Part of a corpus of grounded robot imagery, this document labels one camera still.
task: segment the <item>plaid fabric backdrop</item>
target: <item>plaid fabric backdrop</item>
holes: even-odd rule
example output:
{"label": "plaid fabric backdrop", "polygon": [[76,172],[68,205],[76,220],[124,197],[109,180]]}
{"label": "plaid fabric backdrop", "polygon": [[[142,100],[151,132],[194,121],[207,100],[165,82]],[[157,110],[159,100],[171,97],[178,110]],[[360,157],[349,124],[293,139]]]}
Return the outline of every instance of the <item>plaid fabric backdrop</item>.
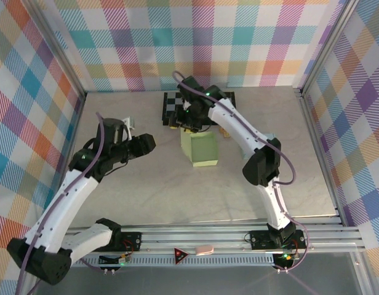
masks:
{"label": "plaid fabric backdrop", "polygon": [[292,85],[345,0],[39,2],[87,90],[142,91],[176,89],[174,69],[202,85]]}
{"label": "plaid fabric backdrop", "polygon": [[0,294],[18,267],[6,251],[53,197],[80,99],[20,0],[0,0]]}
{"label": "plaid fabric backdrop", "polygon": [[349,224],[379,277],[379,0],[359,3],[307,99]]}

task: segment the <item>red triangle sign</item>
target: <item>red triangle sign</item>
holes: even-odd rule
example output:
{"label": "red triangle sign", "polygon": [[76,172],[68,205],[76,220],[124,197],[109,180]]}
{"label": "red triangle sign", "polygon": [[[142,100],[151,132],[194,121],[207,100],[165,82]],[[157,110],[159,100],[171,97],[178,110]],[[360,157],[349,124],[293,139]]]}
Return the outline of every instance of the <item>red triangle sign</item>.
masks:
{"label": "red triangle sign", "polygon": [[180,262],[182,262],[188,255],[190,255],[189,253],[187,252],[184,252],[183,250],[181,249],[178,249],[178,248],[174,248],[175,249],[175,261],[176,261],[176,264],[179,264]]}

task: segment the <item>black and white checkerboard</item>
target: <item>black and white checkerboard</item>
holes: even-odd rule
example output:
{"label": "black and white checkerboard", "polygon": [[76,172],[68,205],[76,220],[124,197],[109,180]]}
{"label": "black and white checkerboard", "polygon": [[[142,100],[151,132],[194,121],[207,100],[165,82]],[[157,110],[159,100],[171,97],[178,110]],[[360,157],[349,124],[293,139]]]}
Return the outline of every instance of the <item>black and white checkerboard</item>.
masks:
{"label": "black and white checkerboard", "polygon": [[[236,99],[234,92],[225,92],[226,97],[232,101],[234,107],[236,107]],[[165,92],[164,93],[164,107],[162,109],[162,123],[164,126],[169,125],[169,117],[175,111],[176,106],[182,105],[182,94],[180,92]]]}

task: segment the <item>yellow-green block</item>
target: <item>yellow-green block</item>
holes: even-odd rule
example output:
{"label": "yellow-green block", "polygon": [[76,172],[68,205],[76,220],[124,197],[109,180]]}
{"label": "yellow-green block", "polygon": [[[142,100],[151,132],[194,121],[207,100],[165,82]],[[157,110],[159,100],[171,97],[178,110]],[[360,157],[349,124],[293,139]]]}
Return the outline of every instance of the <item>yellow-green block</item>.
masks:
{"label": "yellow-green block", "polygon": [[213,132],[187,133],[180,130],[182,149],[193,167],[215,166],[218,162],[218,146]]}

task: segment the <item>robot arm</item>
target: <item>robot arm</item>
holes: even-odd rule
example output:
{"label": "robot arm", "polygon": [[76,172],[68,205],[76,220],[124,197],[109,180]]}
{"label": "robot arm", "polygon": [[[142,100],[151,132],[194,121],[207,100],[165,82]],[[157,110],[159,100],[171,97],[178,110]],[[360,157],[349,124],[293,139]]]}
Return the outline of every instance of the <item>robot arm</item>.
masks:
{"label": "robot arm", "polygon": [[[249,161],[242,170],[243,175],[248,182],[257,186],[261,192],[268,216],[269,235],[277,246],[281,246],[295,232],[296,227],[281,211],[277,202],[277,197],[281,196],[281,189],[278,184],[275,184],[279,179],[280,155],[255,139],[249,130],[235,117],[240,118],[261,140],[269,142],[269,144],[280,150],[281,144],[279,140],[277,138],[269,140],[264,134],[251,126],[217,86],[213,85],[204,90],[192,76],[183,79],[182,82],[195,90],[205,93],[207,96],[215,98],[219,103],[213,103],[179,85],[178,88],[183,95],[183,106],[179,106],[175,113],[172,114],[169,125],[198,132],[202,128],[202,123],[205,122],[205,119],[212,120],[224,128],[240,145],[242,150],[250,155]],[[279,200],[286,212],[287,209],[283,199],[280,198]]]}
{"label": "robot arm", "polygon": [[[81,205],[106,173],[112,170],[115,163],[127,163],[131,159],[150,153],[155,148],[153,136],[149,134],[131,136],[129,127],[121,120],[104,119],[103,126],[105,140],[101,156],[91,170],[66,192],[51,212],[31,250],[26,265],[27,272],[51,285],[60,282],[72,264],[93,250],[122,243],[121,226],[104,218],[77,235],[65,238],[65,233]],[[122,139],[124,130],[127,133],[126,140]],[[73,156],[61,187],[38,222],[23,239],[13,238],[9,242],[7,250],[19,267],[22,266],[25,253],[49,208],[61,196],[65,188],[89,166],[97,154],[100,141],[100,127],[98,127],[97,137],[90,140]],[[89,148],[91,143],[94,143],[92,149]]]}

